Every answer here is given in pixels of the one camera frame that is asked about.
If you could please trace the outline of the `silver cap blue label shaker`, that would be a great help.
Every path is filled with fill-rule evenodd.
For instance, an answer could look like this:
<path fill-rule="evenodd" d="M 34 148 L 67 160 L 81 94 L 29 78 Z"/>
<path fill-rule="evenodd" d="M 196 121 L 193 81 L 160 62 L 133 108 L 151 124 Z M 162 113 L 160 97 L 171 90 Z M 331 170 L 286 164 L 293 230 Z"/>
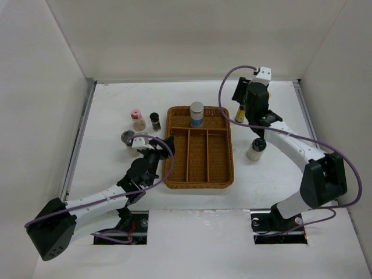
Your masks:
<path fill-rule="evenodd" d="M 190 118 L 192 127 L 202 127 L 204 117 L 204 105 L 201 102 L 193 102 L 190 106 Z"/>

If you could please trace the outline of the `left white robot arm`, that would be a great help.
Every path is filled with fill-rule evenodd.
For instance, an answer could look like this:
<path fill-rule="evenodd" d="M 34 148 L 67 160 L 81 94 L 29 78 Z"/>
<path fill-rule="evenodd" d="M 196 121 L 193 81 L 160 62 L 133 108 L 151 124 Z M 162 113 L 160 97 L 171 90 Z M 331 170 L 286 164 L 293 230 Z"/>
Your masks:
<path fill-rule="evenodd" d="M 132 217 L 129 206 L 165 180 L 156 172 L 161 160 L 174 162 L 173 136 L 160 139 L 126 131 L 121 140 L 129 149 L 142 155 L 131 163 L 121 180 L 85 198 L 52 199 L 34 220 L 26 223 L 26 233 L 43 261 L 56 258 L 71 242 L 86 235 L 108 239 L 115 230 L 127 230 Z"/>

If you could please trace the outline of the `white black top grinder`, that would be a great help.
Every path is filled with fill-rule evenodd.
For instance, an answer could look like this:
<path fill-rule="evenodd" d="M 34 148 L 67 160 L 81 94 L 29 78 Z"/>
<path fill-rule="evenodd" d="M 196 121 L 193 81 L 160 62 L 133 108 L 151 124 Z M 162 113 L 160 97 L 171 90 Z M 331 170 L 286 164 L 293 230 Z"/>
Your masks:
<path fill-rule="evenodd" d="M 267 147 L 266 140 L 263 138 L 256 138 L 252 141 L 251 145 L 249 146 L 246 157 L 251 161 L 258 161 L 263 155 Z"/>

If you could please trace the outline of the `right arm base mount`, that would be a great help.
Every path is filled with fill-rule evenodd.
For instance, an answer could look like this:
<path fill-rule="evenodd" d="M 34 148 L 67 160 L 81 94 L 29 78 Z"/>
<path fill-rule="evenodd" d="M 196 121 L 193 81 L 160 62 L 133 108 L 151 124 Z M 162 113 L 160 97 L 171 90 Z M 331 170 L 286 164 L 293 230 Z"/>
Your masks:
<path fill-rule="evenodd" d="M 251 210 L 251 228 L 256 245 L 307 244 L 302 214 L 283 219 L 271 209 Z"/>

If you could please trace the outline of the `brown wicker divided tray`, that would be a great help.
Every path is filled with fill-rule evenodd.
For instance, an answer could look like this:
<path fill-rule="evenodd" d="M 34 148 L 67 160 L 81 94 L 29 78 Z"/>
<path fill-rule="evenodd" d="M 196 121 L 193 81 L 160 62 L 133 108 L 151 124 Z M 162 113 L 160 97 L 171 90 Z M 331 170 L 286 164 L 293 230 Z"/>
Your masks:
<path fill-rule="evenodd" d="M 165 137 L 174 136 L 174 164 L 164 161 L 162 175 L 170 189 L 225 189 L 234 182 L 230 122 L 226 108 L 204 108 L 203 126 L 191 126 L 190 107 L 173 106 L 167 112 Z"/>

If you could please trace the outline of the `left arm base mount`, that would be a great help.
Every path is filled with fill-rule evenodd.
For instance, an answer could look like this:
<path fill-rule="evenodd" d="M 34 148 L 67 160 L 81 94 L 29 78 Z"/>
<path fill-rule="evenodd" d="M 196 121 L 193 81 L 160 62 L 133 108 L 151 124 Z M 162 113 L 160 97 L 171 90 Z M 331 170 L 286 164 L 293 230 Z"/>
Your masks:
<path fill-rule="evenodd" d="M 94 236 L 94 245 L 146 245 L 148 240 L 149 211 L 132 211 L 115 228 L 105 229 L 105 238 Z"/>

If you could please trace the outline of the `brown cap yellow oil bottle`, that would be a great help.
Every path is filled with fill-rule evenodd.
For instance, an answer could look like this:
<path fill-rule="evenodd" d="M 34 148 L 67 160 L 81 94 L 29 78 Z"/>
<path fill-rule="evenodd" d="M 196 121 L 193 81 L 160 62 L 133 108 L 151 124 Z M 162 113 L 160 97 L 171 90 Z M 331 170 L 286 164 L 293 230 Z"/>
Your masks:
<path fill-rule="evenodd" d="M 244 105 L 239 105 L 239 108 L 235 114 L 235 121 L 237 123 L 243 123 L 245 120 L 245 108 Z"/>

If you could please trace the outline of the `black cap pepper bottle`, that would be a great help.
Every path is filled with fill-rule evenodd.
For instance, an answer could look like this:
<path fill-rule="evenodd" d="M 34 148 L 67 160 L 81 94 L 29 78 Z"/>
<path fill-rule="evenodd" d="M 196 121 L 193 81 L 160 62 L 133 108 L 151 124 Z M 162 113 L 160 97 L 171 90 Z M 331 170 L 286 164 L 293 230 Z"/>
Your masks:
<path fill-rule="evenodd" d="M 161 130 L 159 115 L 156 112 L 153 112 L 149 115 L 149 118 L 152 123 L 152 128 L 154 131 L 158 132 Z"/>

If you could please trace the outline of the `pink cap spice jar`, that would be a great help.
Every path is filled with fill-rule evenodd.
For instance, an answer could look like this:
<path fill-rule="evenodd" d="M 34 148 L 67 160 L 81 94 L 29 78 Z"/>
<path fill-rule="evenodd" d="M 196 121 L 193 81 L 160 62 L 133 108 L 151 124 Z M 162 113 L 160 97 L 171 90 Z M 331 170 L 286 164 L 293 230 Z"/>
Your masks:
<path fill-rule="evenodd" d="M 146 128 L 146 122 L 138 109 L 131 111 L 131 119 L 133 121 L 133 128 L 135 131 L 140 132 L 144 131 Z"/>

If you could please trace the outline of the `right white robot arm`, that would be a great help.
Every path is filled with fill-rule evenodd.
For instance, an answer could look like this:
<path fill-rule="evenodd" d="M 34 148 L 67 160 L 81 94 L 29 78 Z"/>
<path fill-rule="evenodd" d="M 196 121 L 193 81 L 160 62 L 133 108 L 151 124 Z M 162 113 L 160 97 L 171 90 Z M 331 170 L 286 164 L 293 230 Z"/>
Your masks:
<path fill-rule="evenodd" d="M 267 143 L 273 144 L 290 158 L 302 172 L 299 190 L 274 204 L 270 213 L 255 217 L 252 224 L 268 231 L 288 230 L 303 212 L 318 209 L 347 192 L 342 156 L 325 153 L 294 137 L 282 118 L 269 109 L 268 83 L 240 77 L 232 99 L 239 103 L 257 138 L 246 152 L 252 161 L 258 161 Z"/>

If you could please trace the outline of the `black lid salt grinder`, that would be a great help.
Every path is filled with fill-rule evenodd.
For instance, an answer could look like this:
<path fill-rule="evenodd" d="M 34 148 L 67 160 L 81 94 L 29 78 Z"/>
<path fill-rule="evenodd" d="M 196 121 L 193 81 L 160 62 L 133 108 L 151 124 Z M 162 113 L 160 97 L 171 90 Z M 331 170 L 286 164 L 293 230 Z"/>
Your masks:
<path fill-rule="evenodd" d="M 132 130 L 127 130 L 121 134 L 121 141 L 125 144 L 126 146 L 126 151 L 131 157 L 138 157 L 140 153 L 133 148 L 133 142 L 132 142 L 132 137 L 134 136 L 135 132 Z"/>

